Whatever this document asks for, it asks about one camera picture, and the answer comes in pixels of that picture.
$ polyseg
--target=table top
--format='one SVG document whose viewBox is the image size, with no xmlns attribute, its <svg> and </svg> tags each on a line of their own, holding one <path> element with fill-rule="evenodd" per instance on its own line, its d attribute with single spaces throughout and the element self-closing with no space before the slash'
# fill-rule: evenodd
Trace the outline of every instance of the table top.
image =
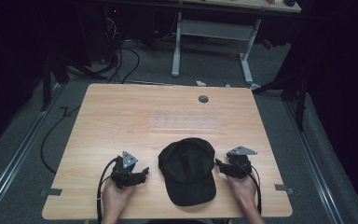
<svg viewBox="0 0 358 224">
<path fill-rule="evenodd" d="M 209 101 L 201 103 L 205 95 Z M 105 165 L 123 150 L 139 161 L 133 170 L 149 167 L 120 218 L 243 217 L 225 175 L 212 170 L 216 196 L 208 203 L 174 205 L 158 168 L 158 154 L 172 142 L 199 137 L 211 143 L 224 163 L 226 153 L 245 146 L 260 175 L 263 217 L 289 217 L 292 207 L 249 89 L 185 86 L 91 84 L 62 156 L 43 210 L 46 219 L 96 219 L 96 193 Z M 107 171 L 110 175 L 113 166 Z"/>
</svg>

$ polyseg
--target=desk leg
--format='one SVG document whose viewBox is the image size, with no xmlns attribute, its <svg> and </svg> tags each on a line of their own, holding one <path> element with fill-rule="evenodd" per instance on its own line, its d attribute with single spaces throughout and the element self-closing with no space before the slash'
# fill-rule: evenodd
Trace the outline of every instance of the desk leg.
<svg viewBox="0 0 358 224">
<path fill-rule="evenodd" d="M 173 77 L 179 77 L 181 34 L 182 34 L 182 12 L 178 12 L 178 22 L 176 28 L 176 46 L 175 46 L 175 53 L 173 54 L 173 63 L 172 63 Z"/>
<path fill-rule="evenodd" d="M 258 27 L 260 26 L 260 22 L 261 22 L 260 19 L 258 19 L 255 22 L 255 26 L 253 27 L 252 32 L 250 34 L 250 38 L 248 41 L 248 45 L 246 47 L 246 51 L 244 53 L 240 54 L 242 71 L 243 71 L 243 75 L 245 76 L 245 82 L 249 85 L 251 85 L 253 83 L 253 79 L 252 79 L 251 70 L 249 69 L 248 57 L 249 57 L 249 53 L 251 52 L 252 45 L 255 42 L 255 36 L 257 35 L 257 31 L 258 31 Z"/>
<path fill-rule="evenodd" d="M 303 117 L 305 110 L 305 98 L 307 93 L 308 72 L 309 71 L 304 71 L 302 74 L 283 77 L 252 91 L 253 94 L 259 94 L 267 90 L 279 88 L 282 84 L 289 83 L 289 86 L 283 90 L 281 98 L 283 101 L 290 101 L 294 99 L 298 93 L 296 123 L 301 132 L 304 132 Z"/>
</svg>

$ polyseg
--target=human hand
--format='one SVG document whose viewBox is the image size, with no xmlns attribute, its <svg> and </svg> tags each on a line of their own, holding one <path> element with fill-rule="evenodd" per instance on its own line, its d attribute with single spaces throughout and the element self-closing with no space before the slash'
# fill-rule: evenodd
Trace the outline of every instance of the human hand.
<svg viewBox="0 0 358 224">
<path fill-rule="evenodd" d="M 227 180 L 239 203 L 244 203 L 246 206 L 255 206 L 255 193 L 257 188 L 250 176 L 247 175 L 243 179 L 238 179 L 228 175 Z"/>
<path fill-rule="evenodd" d="M 246 216 L 246 219 L 248 220 L 248 223 L 265 223 L 264 219 L 257 211 L 257 207 L 255 205 L 255 194 L 257 192 L 257 187 L 254 180 L 249 175 L 243 179 L 238 179 L 228 175 L 227 180 L 234 192 L 235 198 L 237 199 L 242 211 Z"/>
<path fill-rule="evenodd" d="M 135 186 L 118 189 L 115 182 L 109 178 L 103 189 L 103 224 L 114 224 L 118 216 L 126 207 Z"/>
</svg>

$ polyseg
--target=cap brim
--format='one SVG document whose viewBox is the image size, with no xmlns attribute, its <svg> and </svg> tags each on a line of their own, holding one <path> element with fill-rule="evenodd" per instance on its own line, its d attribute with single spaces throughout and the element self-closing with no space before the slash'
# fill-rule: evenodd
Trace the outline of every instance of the cap brim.
<svg viewBox="0 0 358 224">
<path fill-rule="evenodd" d="M 216 195 L 216 185 L 212 172 L 201 181 L 184 185 L 165 178 L 165 186 L 171 201 L 178 206 L 192 206 L 207 203 Z"/>
</svg>

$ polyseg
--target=black baseball cap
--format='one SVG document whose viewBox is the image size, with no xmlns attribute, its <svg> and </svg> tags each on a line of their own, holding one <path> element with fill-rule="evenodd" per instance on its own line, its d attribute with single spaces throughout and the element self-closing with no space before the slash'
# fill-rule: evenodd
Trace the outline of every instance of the black baseball cap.
<svg viewBox="0 0 358 224">
<path fill-rule="evenodd" d="M 178 206 L 207 203 L 216 195 L 212 169 L 214 149 L 200 138 L 186 138 L 165 147 L 158 155 L 171 201 Z"/>
</svg>

